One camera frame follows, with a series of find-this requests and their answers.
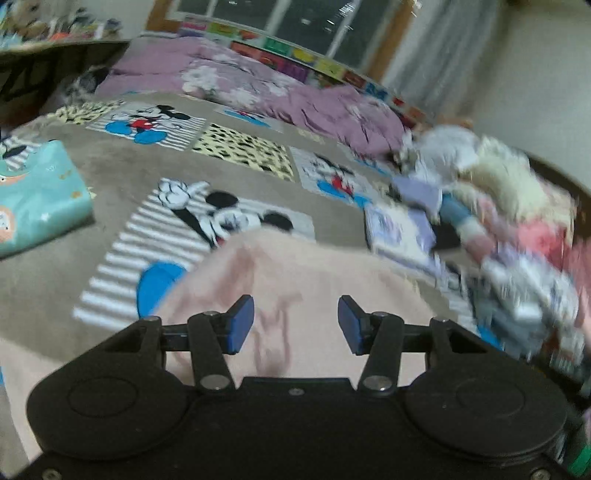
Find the pink fleece garment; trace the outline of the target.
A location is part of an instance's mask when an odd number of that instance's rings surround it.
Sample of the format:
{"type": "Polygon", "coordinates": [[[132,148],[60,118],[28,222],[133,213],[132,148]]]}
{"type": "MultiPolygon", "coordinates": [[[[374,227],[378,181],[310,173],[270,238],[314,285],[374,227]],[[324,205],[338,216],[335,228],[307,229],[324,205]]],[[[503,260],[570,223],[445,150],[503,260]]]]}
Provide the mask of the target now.
{"type": "MultiPolygon", "coordinates": [[[[115,325],[78,321],[71,311],[105,252],[88,232],[70,234],[1,264],[1,464],[15,473],[39,451],[25,403],[34,385],[109,337],[115,325]]],[[[245,346],[228,360],[245,376],[348,377],[363,361],[339,330],[339,297],[408,323],[448,319],[447,300],[427,281],[368,253],[262,229],[231,238],[197,265],[157,307],[165,324],[224,311],[242,295],[256,304],[245,346]]]]}

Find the pile of mixed clothes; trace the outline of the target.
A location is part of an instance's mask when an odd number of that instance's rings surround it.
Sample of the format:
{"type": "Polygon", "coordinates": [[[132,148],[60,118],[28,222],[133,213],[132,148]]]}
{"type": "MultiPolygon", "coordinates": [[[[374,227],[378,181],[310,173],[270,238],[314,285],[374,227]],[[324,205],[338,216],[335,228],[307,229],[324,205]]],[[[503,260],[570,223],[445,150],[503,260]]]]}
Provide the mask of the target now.
{"type": "Polygon", "coordinates": [[[577,206],[528,157],[454,124],[406,130],[391,191],[450,227],[476,265],[460,276],[481,336],[587,389],[590,289],[569,254],[577,206]]]}

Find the folded lilac white garment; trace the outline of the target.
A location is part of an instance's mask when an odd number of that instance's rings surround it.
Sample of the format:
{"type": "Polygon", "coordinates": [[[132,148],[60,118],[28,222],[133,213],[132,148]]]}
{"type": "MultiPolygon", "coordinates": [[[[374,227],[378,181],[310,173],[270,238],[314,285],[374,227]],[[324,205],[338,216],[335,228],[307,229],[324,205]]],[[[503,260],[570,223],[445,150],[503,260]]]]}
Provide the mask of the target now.
{"type": "Polygon", "coordinates": [[[440,277],[439,253],[460,247],[453,226],[443,222],[443,192],[435,185],[395,175],[383,201],[363,208],[370,251],[408,269],[440,277]]]}

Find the grey Mickey Mouse blanket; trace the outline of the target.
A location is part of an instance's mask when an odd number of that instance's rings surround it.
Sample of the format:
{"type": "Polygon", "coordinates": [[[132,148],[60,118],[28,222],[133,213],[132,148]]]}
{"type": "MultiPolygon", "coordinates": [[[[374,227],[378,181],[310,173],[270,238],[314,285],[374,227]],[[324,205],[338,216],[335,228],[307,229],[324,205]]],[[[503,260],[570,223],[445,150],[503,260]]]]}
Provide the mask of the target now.
{"type": "Polygon", "coordinates": [[[138,318],[136,286],[151,264],[170,262],[189,274],[243,233],[271,229],[370,254],[359,208],[191,145],[142,145],[53,119],[36,120],[18,135],[63,143],[93,191],[93,223],[2,262],[70,234],[92,234],[105,252],[71,314],[85,323],[103,319],[115,325],[113,333],[138,318]]]}

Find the folded teal cartoon garment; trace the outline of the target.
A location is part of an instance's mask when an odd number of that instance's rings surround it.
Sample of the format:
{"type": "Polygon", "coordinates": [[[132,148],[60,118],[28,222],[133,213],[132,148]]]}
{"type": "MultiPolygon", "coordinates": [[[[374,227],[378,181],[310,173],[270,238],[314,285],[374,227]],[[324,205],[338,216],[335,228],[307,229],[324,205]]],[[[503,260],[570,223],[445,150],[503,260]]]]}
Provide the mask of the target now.
{"type": "Polygon", "coordinates": [[[53,240],[89,221],[90,192],[58,140],[1,142],[1,256],[53,240]]]}

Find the purple floral quilt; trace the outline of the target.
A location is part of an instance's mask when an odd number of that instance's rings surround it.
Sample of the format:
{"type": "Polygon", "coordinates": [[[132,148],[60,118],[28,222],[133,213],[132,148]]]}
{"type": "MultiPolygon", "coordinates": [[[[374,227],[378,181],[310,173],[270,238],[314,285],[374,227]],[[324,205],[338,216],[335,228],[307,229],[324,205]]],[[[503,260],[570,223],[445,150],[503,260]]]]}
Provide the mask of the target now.
{"type": "Polygon", "coordinates": [[[398,151],[404,143],[405,127],[384,101],[349,85],[306,85],[205,38],[131,43],[95,96],[148,91],[185,94],[262,114],[338,140],[362,156],[398,151]]]}

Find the white sheer curtain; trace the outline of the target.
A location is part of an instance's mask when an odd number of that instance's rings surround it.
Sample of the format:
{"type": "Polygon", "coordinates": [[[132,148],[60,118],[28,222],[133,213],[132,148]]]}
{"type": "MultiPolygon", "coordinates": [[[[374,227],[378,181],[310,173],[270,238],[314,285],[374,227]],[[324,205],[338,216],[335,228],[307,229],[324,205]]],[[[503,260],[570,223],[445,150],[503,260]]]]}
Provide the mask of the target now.
{"type": "Polygon", "coordinates": [[[503,1],[424,1],[384,86],[431,117],[456,110],[495,40],[503,1]]]}

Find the colourful alphabet foam strip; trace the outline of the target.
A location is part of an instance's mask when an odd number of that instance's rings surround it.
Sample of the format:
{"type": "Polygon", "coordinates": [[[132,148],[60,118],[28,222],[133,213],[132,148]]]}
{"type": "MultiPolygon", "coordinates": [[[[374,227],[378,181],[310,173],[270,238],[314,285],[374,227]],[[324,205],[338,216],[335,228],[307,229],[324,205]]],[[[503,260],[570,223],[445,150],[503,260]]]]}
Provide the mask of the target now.
{"type": "Polygon", "coordinates": [[[427,113],[358,71],[262,32],[187,15],[180,22],[177,34],[180,37],[195,35],[217,42],[242,56],[317,88],[351,85],[361,93],[387,103],[407,126],[429,119],[427,113]]]}

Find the cluttered dark desk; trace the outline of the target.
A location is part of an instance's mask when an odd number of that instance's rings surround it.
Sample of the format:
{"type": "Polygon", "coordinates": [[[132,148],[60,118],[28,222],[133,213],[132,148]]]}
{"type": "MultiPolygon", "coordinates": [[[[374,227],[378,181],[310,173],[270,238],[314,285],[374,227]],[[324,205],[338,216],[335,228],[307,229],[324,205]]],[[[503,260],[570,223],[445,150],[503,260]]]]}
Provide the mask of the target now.
{"type": "Polygon", "coordinates": [[[1,3],[1,127],[34,117],[60,86],[108,68],[129,46],[121,23],[78,1],[1,3]]]}

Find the window with wooden frame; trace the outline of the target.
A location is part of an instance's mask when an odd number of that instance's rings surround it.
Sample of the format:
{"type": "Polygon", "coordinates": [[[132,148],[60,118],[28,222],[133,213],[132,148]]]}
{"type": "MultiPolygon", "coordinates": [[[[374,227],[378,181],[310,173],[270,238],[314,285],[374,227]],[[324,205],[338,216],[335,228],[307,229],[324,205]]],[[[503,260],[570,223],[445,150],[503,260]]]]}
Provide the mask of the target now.
{"type": "Polygon", "coordinates": [[[380,82],[418,1],[156,1],[145,29],[177,33],[187,15],[256,30],[380,82]]]}

